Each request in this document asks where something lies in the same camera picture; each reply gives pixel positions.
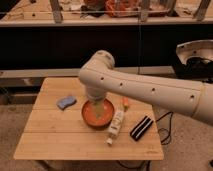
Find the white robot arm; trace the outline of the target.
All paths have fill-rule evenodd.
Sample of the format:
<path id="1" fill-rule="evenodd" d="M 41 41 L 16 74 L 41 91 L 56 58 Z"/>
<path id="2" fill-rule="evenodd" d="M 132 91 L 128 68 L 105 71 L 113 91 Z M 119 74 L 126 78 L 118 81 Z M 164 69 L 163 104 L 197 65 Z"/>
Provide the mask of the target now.
<path id="1" fill-rule="evenodd" d="M 134 75 L 114 70 L 114 57 L 97 51 L 79 70 L 91 102 L 107 92 L 160 106 L 213 126 L 213 85 L 191 80 Z"/>

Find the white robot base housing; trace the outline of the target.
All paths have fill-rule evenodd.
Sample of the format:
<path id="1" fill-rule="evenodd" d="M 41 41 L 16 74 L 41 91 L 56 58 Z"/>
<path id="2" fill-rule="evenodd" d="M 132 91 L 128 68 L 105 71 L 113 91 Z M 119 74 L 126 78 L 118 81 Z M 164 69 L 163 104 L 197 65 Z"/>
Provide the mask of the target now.
<path id="1" fill-rule="evenodd" d="M 207 63 L 213 62 L 213 40 L 195 40 L 178 44 L 176 55 L 186 65 L 190 58 L 201 58 Z"/>

